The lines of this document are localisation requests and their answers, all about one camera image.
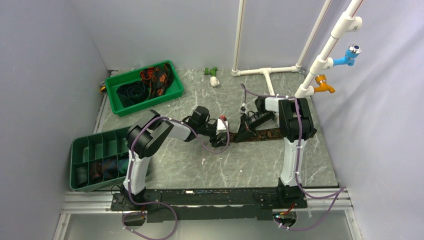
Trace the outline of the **brown patterned necktie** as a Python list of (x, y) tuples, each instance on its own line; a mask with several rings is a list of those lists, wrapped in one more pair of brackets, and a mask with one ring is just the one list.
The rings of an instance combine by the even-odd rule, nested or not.
[(284, 137), (281, 135), (278, 128), (271, 129), (261, 129), (257, 130), (255, 133), (245, 132), (245, 133), (230, 133), (230, 142), (231, 143), (242, 143), (242, 142), (263, 142), (263, 141), (273, 141), (273, 140), (282, 140)]

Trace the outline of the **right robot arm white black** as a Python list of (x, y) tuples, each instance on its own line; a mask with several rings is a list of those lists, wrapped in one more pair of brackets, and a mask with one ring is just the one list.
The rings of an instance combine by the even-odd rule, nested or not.
[(278, 178), (275, 200), (282, 207), (289, 207), (294, 201), (302, 200), (300, 167), (304, 148), (314, 134), (314, 122), (306, 98), (280, 98), (259, 96), (255, 100), (257, 111), (252, 115), (242, 113), (235, 143), (259, 135), (257, 127), (269, 120), (278, 119), (279, 132), (284, 141), (284, 161)]

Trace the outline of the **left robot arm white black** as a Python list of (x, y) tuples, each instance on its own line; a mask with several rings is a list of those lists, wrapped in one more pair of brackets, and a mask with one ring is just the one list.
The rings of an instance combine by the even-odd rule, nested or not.
[(150, 160), (165, 140), (173, 138), (190, 142), (200, 136), (209, 138), (210, 152), (221, 153), (230, 143), (230, 125), (224, 115), (211, 118), (204, 106), (195, 108), (191, 115), (182, 120), (160, 115), (150, 110), (146, 116), (128, 129), (128, 167), (121, 188), (124, 204), (131, 210), (139, 209), (144, 203), (146, 177)]

